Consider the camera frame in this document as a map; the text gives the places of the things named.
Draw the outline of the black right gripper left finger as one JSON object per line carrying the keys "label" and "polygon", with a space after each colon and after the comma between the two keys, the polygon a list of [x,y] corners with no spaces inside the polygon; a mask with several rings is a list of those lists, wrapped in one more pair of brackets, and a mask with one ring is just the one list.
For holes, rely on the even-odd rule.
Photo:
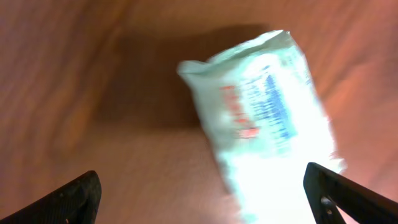
{"label": "black right gripper left finger", "polygon": [[89,170],[1,219],[1,224],[94,224],[100,200],[100,179],[95,171]]}

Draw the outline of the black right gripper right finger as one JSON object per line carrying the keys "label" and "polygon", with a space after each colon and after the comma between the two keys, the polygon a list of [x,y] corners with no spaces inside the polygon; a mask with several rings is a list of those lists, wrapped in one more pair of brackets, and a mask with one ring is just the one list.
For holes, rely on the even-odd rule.
{"label": "black right gripper right finger", "polygon": [[307,164],[303,186],[317,224],[344,223],[339,210],[358,223],[397,223],[397,202],[317,163]]}

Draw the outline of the teal wet wipes pack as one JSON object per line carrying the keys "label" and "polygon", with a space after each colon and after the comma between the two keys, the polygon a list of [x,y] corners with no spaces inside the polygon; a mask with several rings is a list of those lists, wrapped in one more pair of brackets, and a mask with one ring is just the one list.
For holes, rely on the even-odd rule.
{"label": "teal wet wipes pack", "polygon": [[341,172],[345,163],[291,34],[266,32],[205,62],[182,61],[177,72],[242,220],[313,223],[303,187],[307,164]]}

